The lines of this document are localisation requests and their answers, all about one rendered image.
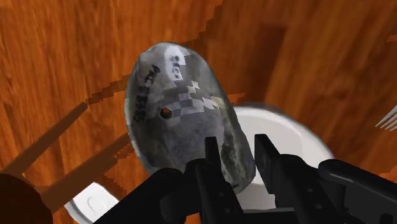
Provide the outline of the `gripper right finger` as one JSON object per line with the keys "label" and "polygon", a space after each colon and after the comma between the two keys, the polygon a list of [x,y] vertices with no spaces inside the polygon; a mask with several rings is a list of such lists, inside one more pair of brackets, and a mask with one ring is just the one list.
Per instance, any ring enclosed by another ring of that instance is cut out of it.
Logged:
{"label": "gripper right finger", "polygon": [[397,224],[397,183],[337,159],[314,168],[279,153],[265,134],[254,137],[254,159],[276,207],[296,216],[293,224]]}

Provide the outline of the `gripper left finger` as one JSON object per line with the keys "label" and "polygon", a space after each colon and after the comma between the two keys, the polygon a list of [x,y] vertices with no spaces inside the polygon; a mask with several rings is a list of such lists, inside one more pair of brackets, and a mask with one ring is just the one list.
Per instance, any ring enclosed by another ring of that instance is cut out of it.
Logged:
{"label": "gripper left finger", "polygon": [[221,172],[218,143],[205,139],[205,158],[184,172],[163,168],[152,174],[94,224],[185,224],[198,213],[203,224],[239,224],[243,211]]}

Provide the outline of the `grey oval stone-like object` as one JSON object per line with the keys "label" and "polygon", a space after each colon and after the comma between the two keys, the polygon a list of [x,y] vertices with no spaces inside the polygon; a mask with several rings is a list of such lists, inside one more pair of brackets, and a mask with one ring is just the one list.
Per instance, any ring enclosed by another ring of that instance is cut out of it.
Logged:
{"label": "grey oval stone-like object", "polygon": [[141,53],[129,76],[124,103],[127,131],[148,174],[184,171],[205,157],[205,139],[215,137],[221,172],[235,193],[256,176],[249,142],[236,112],[207,61],[175,42]]}

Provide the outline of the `white round plate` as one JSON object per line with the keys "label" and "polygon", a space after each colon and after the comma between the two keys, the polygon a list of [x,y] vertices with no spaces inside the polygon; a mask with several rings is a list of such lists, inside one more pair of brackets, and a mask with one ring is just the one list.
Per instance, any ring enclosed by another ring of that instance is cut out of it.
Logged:
{"label": "white round plate", "polygon": [[[310,129],[294,119],[267,109],[238,106],[234,108],[242,131],[254,153],[254,136],[266,134],[279,153],[301,157],[317,168],[323,160],[334,157],[330,149]],[[275,208],[275,197],[265,188],[259,172],[237,199],[244,210]]]}
{"label": "white round plate", "polygon": [[93,182],[64,205],[78,224],[93,224],[119,200],[102,185]]}

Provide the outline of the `silver fork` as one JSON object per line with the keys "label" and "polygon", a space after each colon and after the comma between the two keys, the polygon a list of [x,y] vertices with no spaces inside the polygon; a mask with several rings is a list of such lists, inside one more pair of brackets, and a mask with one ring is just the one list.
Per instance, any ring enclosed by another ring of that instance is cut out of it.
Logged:
{"label": "silver fork", "polygon": [[379,121],[375,127],[380,129],[394,131],[397,130],[397,105]]}

